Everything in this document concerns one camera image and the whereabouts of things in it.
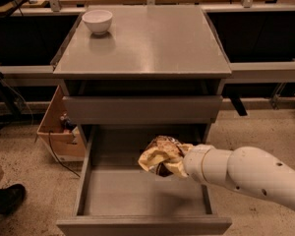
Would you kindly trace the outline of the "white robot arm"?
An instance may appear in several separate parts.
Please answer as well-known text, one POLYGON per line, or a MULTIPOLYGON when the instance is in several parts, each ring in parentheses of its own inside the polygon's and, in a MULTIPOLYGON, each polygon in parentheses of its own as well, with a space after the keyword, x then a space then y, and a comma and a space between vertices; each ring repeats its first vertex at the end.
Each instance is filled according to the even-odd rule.
POLYGON ((295 170, 260 148, 228 150, 198 145, 186 153, 183 165, 196 182, 224 187, 295 211, 295 170))

